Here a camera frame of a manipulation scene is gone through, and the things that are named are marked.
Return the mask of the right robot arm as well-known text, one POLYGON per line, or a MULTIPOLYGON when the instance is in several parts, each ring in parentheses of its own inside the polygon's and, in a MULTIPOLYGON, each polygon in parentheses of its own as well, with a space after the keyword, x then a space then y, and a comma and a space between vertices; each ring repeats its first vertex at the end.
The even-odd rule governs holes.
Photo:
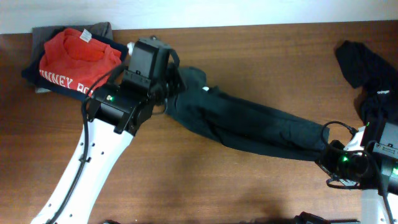
POLYGON ((361 217, 334 223, 397 223, 397 124, 370 119, 358 129, 346 128, 351 141, 324 139, 326 149, 316 163, 328 174, 328 187, 361 191, 361 217))

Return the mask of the dark green t-shirt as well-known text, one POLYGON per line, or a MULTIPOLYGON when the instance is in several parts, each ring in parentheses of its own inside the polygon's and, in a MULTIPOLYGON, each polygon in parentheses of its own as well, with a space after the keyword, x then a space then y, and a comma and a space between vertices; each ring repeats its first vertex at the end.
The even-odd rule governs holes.
POLYGON ((169 98, 166 114, 189 131, 226 147, 262 156, 315 161, 329 128, 208 86, 206 73, 179 68, 186 90, 169 98))

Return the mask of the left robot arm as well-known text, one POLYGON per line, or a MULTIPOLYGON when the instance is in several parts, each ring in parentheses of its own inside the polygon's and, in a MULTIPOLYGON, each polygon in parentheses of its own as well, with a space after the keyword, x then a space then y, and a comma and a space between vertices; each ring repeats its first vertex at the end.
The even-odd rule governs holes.
POLYGON ((140 38, 127 65, 94 82, 81 104, 83 129, 75 152, 32 223, 88 223, 109 173, 141 124, 155 106, 185 89, 179 63, 169 44, 140 38))

